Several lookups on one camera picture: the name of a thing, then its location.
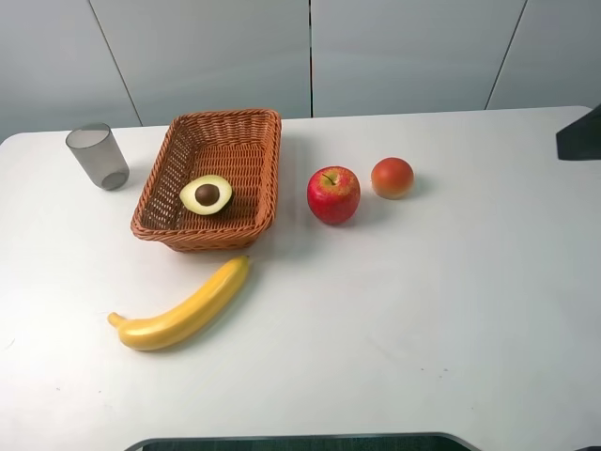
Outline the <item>yellow plastic banana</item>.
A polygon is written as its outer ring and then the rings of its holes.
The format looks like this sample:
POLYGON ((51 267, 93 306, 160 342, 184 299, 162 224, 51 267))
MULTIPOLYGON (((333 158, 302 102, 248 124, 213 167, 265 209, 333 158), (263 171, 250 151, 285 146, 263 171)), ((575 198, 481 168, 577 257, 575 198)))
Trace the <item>yellow plastic banana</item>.
POLYGON ((191 297, 149 319, 126 319, 115 312, 108 322, 120 342, 139 351, 163 350, 185 341, 208 325, 237 295, 250 270, 247 256, 223 264, 191 297))

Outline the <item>red apple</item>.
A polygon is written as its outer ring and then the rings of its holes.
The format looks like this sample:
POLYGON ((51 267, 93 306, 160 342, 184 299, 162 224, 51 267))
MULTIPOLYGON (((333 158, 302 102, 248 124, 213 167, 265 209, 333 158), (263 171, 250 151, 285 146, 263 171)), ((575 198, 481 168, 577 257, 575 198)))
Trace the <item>red apple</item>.
POLYGON ((317 170, 307 185, 307 202, 314 216, 329 226, 349 220, 361 200, 361 185, 356 175, 343 166, 317 170))

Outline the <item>grey translucent plastic cup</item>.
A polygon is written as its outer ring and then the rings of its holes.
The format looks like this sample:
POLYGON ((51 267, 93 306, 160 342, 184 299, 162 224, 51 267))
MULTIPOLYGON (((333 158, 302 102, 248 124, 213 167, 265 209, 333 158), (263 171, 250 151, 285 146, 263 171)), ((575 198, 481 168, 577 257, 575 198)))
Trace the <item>grey translucent plastic cup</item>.
POLYGON ((113 191, 128 181, 130 169, 107 124, 77 128, 67 135, 65 143, 97 187, 113 191))

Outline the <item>dark base edge at bottom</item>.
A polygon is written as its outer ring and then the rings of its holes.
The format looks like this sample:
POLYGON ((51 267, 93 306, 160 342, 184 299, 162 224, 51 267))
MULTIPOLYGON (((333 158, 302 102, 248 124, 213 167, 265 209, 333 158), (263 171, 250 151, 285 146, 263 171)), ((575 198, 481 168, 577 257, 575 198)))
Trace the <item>dark base edge at bottom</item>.
POLYGON ((147 439, 128 450, 477 450, 444 433, 147 439))

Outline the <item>orange-red tomato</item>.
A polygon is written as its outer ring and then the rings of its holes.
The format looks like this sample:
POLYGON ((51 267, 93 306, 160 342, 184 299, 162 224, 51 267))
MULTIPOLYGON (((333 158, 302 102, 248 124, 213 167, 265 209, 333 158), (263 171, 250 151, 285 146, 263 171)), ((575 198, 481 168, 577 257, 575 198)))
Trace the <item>orange-red tomato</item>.
POLYGON ((386 199, 399 199, 407 194, 414 183, 414 172, 408 162, 389 157, 378 162, 371 171, 374 192, 386 199))

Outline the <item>brown wicker basket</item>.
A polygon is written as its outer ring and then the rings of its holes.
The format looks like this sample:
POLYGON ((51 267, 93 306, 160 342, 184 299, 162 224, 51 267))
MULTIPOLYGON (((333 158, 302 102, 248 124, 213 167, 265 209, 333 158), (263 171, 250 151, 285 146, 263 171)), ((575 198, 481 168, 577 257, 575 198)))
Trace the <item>brown wicker basket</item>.
POLYGON ((275 219, 281 129, 281 117, 271 109, 176 117, 132 216, 133 235, 183 253, 252 245, 275 219), (203 216, 187 210, 179 193, 207 175, 227 180, 233 199, 203 216))

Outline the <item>halved avocado with pit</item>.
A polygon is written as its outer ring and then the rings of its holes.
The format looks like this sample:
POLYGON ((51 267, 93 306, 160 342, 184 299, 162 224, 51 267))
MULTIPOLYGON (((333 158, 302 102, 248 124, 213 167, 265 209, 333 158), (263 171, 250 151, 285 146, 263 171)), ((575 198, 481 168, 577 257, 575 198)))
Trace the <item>halved avocado with pit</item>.
POLYGON ((183 206, 201 216, 216 214, 234 199, 231 184, 221 176, 205 175, 185 185, 179 193, 183 206))

